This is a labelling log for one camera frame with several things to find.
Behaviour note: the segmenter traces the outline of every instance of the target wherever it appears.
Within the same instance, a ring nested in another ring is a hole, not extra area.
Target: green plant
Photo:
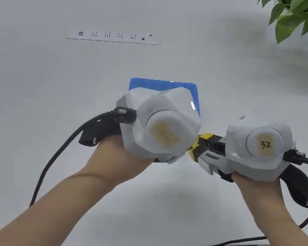
[[[271,0],[258,0],[265,7]],[[272,10],[269,25],[276,23],[275,34],[279,44],[291,36],[293,31],[303,24],[302,35],[308,33],[308,0],[278,0]]]

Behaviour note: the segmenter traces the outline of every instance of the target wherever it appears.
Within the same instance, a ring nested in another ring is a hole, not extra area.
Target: black handle
[[[96,146],[105,137],[122,135],[120,123],[115,118],[107,117],[88,125],[82,132],[79,143],[84,146]]]
[[[294,165],[289,165],[280,178],[286,183],[292,199],[304,208],[308,208],[308,177]]]

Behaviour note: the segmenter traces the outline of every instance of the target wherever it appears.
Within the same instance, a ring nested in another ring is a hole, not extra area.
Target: yellow clamp
[[[192,158],[193,161],[197,161],[197,158],[205,151],[205,149],[202,149],[201,151],[198,151],[199,148],[199,140],[200,138],[204,139],[204,140],[208,140],[209,138],[211,138],[212,136],[214,136],[213,133],[204,133],[204,134],[200,134],[198,135],[198,139],[196,140],[196,142],[193,144],[193,146],[187,151],[189,156]]]

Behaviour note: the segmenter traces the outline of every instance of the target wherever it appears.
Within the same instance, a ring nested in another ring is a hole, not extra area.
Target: gray plastic housing
[[[201,119],[191,92],[175,88],[163,92],[136,88],[117,106],[137,111],[133,124],[120,124],[124,147],[140,158],[173,162],[197,140]]]

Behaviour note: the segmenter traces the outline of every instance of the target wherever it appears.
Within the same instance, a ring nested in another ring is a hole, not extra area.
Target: outlet
[[[105,32],[93,29],[79,29],[71,33],[69,39],[93,40],[118,43],[160,45],[152,33]]]

